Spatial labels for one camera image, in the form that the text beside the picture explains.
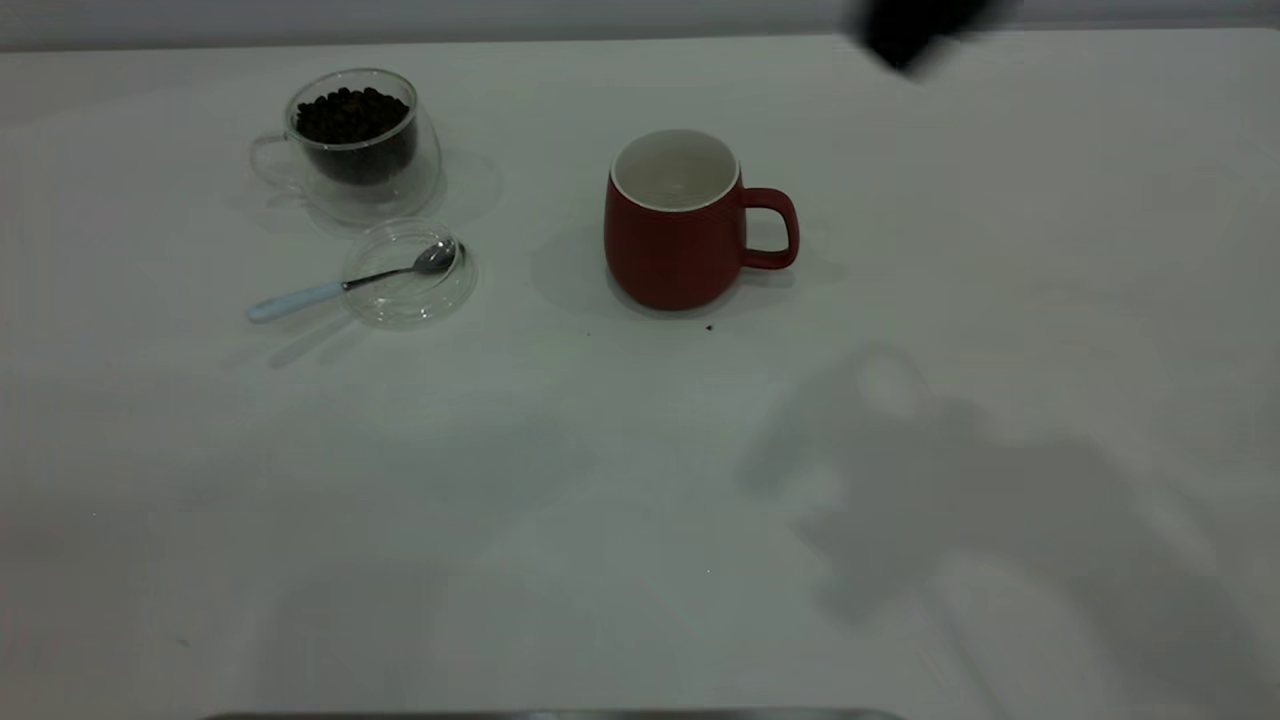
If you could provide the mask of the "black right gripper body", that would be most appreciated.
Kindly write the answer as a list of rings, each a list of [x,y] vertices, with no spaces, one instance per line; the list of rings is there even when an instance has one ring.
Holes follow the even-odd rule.
[[[887,69],[914,76],[950,41],[1004,19],[1010,1],[851,1],[845,37]]]

